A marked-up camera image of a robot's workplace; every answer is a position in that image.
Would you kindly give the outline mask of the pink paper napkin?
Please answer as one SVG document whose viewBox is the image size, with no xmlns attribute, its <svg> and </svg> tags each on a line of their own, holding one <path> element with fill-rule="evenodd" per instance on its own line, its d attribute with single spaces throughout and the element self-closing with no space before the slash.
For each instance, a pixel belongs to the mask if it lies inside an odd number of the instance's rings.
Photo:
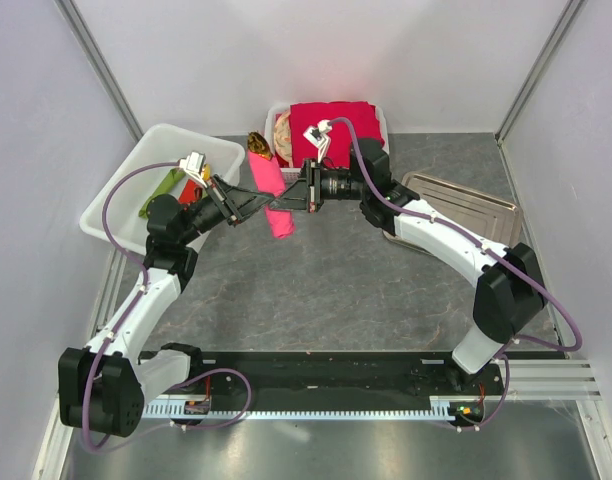
<svg viewBox="0 0 612 480">
<path fill-rule="evenodd" d="M 248 151 L 248 161 L 257 189 L 263 193 L 278 197 L 286 188 L 281 168 L 277 160 L 271 156 Z M 292 213 L 274 210 L 270 206 L 264 208 L 271 234 L 277 239 L 290 237 L 295 232 Z"/>
</svg>

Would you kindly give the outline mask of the gold spoon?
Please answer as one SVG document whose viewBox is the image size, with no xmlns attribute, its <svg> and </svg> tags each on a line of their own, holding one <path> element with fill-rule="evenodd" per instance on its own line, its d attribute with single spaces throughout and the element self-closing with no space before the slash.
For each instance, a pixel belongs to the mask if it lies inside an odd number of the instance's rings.
<svg viewBox="0 0 612 480">
<path fill-rule="evenodd" d="M 257 131 L 249 132 L 247 135 L 247 149 L 266 160 L 273 158 L 271 147 L 262 134 Z"/>
</svg>

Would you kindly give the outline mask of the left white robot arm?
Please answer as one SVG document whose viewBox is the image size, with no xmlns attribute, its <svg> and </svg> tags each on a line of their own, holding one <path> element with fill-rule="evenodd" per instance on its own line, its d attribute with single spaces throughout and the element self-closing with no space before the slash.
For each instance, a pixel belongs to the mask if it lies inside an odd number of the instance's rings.
<svg viewBox="0 0 612 480">
<path fill-rule="evenodd" d="M 208 376 L 199 348 L 169 343 L 143 355 L 144 344 L 193 277 L 198 253 L 191 242 L 222 222 L 247 220 L 275 198 L 218 176 L 205 190 L 191 205 L 170 194 L 149 203 L 146 256 L 130 298 L 85 347 L 66 349 L 58 361 L 61 421 L 80 429 L 92 451 L 103 445 L 93 433 L 128 437 L 147 404 L 168 391 L 197 392 Z"/>
</svg>

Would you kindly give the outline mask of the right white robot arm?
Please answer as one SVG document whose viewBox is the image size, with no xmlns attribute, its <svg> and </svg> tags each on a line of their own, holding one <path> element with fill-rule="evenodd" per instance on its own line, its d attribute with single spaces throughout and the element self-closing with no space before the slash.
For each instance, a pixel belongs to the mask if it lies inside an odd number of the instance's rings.
<svg viewBox="0 0 612 480">
<path fill-rule="evenodd" d="M 492 242 L 446 218 L 393 179 L 389 156 L 377 140 L 360 139 L 347 169 L 305 161 L 298 179 L 271 207 L 315 213 L 327 200 L 359 201 L 371 225 L 426 250 L 474 287 L 474 324 L 443 371 L 446 386 L 455 393 L 475 387 L 480 370 L 547 304 L 530 247 Z"/>
</svg>

